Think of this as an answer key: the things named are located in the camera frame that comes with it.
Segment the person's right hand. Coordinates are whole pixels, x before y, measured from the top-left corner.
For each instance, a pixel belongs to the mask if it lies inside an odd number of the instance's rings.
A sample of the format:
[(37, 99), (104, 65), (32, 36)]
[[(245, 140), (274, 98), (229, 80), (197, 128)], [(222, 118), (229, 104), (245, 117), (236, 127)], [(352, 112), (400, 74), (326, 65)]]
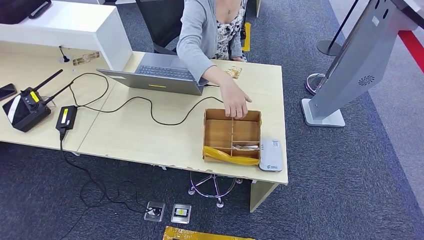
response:
[(227, 117), (242, 119), (248, 114), (247, 103), (252, 100), (234, 81), (221, 84), (220, 92)]

